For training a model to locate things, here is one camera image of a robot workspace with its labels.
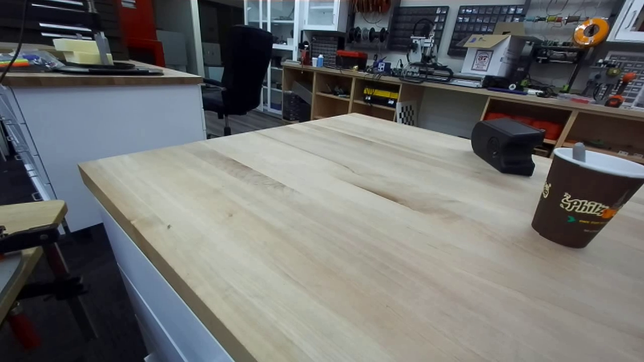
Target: black box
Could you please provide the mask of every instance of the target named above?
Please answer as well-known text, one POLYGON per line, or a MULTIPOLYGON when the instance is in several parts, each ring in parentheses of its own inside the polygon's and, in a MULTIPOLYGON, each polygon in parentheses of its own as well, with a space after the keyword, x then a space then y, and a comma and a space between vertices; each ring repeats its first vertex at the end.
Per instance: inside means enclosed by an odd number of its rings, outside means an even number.
POLYGON ((310 120, 310 104, 293 92, 284 92, 284 120, 310 120))
POLYGON ((471 132, 471 150, 501 174, 530 175, 530 152, 543 143, 543 130, 515 120, 480 120, 471 132))

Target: pegboard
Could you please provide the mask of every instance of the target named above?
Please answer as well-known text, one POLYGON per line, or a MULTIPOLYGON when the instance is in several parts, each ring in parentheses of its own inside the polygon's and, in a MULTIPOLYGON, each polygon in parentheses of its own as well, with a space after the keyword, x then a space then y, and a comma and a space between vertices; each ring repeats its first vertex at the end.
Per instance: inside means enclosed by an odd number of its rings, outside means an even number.
POLYGON ((428 27, 434 31, 436 49, 441 46, 441 38, 447 24, 448 7, 396 7, 393 29, 390 29, 390 50, 407 52, 410 45, 410 34, 415 24, 423 21, 420 27, 428 27))
POLYGON ((387 12, 358 12, 356 7, 349 7, 346 27, 349 49, 374 52, 390 50, 390 29, 396 7, 399 0, 390 0, 387 12))
POLYGON ((491 34, 496 22, 523 22, 523 19, 524 7, 520 4, 460 7, 447 54, 464 56, 462 42, 471 34, 491 34))
POLYGON ((584 19, 604 17, 610 22, 620 12, 616 0, 530 0, 524 33, 549 42, 572 42, 572 33, 584 19))

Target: cup logo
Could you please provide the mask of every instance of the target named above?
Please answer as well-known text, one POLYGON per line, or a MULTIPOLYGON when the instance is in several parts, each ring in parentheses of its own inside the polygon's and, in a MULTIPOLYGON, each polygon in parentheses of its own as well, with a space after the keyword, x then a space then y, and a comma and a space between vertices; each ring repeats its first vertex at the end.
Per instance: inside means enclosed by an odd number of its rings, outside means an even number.
POLYGON ((549 188, 552 188, 552 183, 545 183, 545 185, 543 185, 543 193, 540 193, 543 200, 549 197, 549 188))
POLYGON ((616 209, 606 203, 590 201, 590 200, 573 200, 570 193, 564 193, 559 208, 567 213, 594 216, 600 219, 612 219, 616 209))

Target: black case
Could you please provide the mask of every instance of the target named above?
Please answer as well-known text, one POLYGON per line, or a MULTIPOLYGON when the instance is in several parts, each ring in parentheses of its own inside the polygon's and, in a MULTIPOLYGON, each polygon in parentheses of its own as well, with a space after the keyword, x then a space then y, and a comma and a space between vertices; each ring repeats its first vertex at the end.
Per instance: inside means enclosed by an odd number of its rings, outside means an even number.
POLYGON ((501 174, 530 175, 530 152, 540 144, 543 130, 515 120, 477 123, 471 150, 501 174))

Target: cup lid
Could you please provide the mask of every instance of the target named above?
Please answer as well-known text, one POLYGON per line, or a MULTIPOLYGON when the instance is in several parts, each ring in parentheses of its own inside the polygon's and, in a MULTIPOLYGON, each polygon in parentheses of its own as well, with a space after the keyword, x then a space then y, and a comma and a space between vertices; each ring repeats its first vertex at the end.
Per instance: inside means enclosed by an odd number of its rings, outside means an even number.
POLYGON ((608 175, 617 175, 628 180, 644 180, 644 165, 621 159, 621 157, 585 152, 585 161, 577 161, 572 157, 572 150, 567 146, 555 150, 553 156, 598 174, 608 174, 608 175))

